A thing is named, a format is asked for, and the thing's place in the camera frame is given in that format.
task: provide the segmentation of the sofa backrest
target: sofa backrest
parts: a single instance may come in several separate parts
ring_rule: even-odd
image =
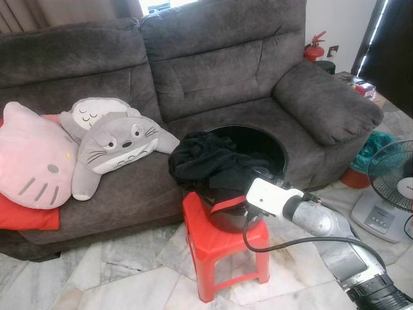
[[[140,23],[165,121],[269,97],[303,59],[305,0],[200,1]]]
[[[161,120],[136,19],[0,36],[0,113],[18,101],[57,114],[87,97],[119,98]]]

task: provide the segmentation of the marble floor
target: marble floor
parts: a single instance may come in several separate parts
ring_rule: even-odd
[[[413,122],[386,104],[378,130],[413,139]],[[315,192],[349,215],[368,189],[340,181]],[[309,236],[291,223],[266,219],[271,243]],[[360,238],[384,259],[396,286],[413,296],[413,246],[388,243],[352,222]],[[245,251],[216,265],[217,281],[247,273],[254,255]],[[270,280],[250,280],[218,292],[208,304],[197,295],[196,274],[182,223],[73,249],[43,263],[0,254],[0,309],[7,310],[351,310],[356,309],[327,271],[315,246],[302,243],[270,253]]]

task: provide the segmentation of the sofa armrest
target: sofa armrest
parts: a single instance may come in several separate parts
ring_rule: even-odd
[[[324,145],[352,140],[383,119],[373,102],[309,61],[287,72],[272,95]]]

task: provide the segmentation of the fan grille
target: fan grille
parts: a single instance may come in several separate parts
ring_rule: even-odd
[[[395,207],[412,212],[412,200],[397,190],[398,182],[413,176],[413,141],[395,142],[379,150],[368,164],[373,189]]]

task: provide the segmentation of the gray sofa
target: gray sofa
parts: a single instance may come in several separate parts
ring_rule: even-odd
[[[305,0],[200,1],[158,14],[0,36],[0,110],[18,101],[57,114],[79,99],[120,98],[182,138],[218,125],[273,134],[285,178],[337,180],[381,111],[303,60]],[[70,198],[58,231],[0,230],[21,260],[182,220],[182,190],[158,152],[105,174],[89,201]]]

